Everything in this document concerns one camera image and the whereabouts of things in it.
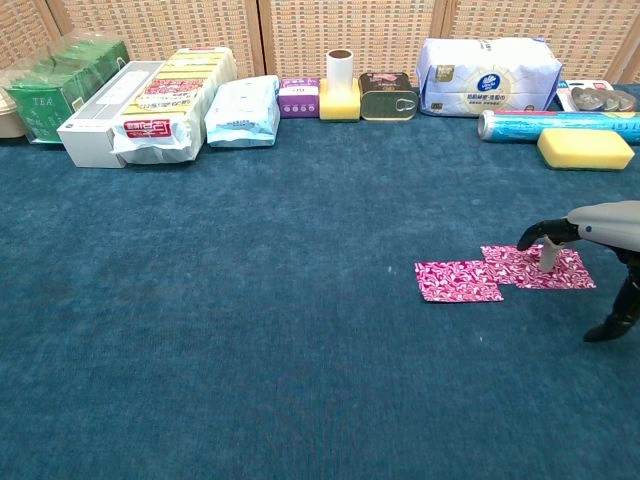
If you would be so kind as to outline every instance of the sponge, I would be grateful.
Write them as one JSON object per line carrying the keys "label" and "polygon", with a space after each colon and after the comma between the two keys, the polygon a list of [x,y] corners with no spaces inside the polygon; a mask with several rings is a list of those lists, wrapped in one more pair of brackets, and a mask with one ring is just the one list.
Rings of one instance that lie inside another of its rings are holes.
{"label": "sponge", "polygon": [[551,168],[622,170],[634,155],[612,130],[545,128],[538,149]]}
{"label": "sponge", "polygon": [[347,95],[329,95],[327,79],[321,79],[319,101],[320,120],[360,120],[360,85],[355,78]]}

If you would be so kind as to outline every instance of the pink patterned cloth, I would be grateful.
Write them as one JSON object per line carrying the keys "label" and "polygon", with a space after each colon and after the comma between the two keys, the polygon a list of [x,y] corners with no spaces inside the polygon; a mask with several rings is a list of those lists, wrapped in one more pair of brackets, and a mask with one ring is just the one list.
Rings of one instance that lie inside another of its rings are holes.
{"label": "pink patterned cloth", "polygon": [[482,254],[496,283],[514,283],[518,288],[536,289],[596,287],[575,250],[560,250],[549,273],[543,273],[538,268],[542,245],[534,245],[524,252],[519,252],[516,247],[491,245],[482,247]]}
{"label": "pink patterned cloth", "polygon": [[595,288],[589,272],[575,250],[558,253],[553,270],[538,268],[542,245],[525,252],[516,247],[482,247],[485,261],[416,263],[416,277],[422,296],[428,302],[500,302],[498,284],[518,288],[582,289]]}
{"label": "pink patterned cloth", "polygon": [[485,262],[416,263],[416,277],[428,302],[501,302],[502,294]]}

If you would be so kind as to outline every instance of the woven screen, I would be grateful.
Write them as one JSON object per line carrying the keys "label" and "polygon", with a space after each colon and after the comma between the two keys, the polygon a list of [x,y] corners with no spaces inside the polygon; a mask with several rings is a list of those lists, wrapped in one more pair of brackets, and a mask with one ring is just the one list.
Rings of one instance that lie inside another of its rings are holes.
{"label": "woven screen", "polygon": [[639,0],[459,0],[454,38],[543,37],[565,78],[604,78],[640,11]]}
{"label": "woven screen", "polygon": [[354,75],[404,71],[416,83],[413,72],[429,36],[433,0],[268,1],[270,18],[262,10],[261,15],[273,32],[265,39],[265,57],[272,55],[275,67],[269,73],[324,76],[326,52],[349,48]]}
{"label": "woven screen", "polygon": [[74,28],[114,32],[133,60],[166,60],[177,48],[233,50],[238,76],[254,74],[242,0],[63,0]]}
{"label": "woven screen", "polygon": [[0,68],[54,40],[33,0],[0,0]]}

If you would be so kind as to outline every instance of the green package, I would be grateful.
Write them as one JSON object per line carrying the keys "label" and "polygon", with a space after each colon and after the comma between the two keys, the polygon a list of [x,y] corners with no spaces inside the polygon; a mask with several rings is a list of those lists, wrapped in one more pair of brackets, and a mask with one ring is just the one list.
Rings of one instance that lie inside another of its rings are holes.
{"label": "green package", "polygon": [[74,38],[20,72],[6,91],[30,130],[31,141],[61,143],[58,127],[128,62],[120,40]]}

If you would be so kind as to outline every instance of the tin can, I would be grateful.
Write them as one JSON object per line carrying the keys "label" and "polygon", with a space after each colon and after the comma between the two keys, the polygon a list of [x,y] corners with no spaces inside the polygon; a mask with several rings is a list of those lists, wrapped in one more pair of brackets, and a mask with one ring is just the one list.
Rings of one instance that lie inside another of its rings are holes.
{"label": "tin can", "polygon": [[360,75],[360,115],[365,120],[412,119],[418,110],[418,94],[406,73],[363,73]]}

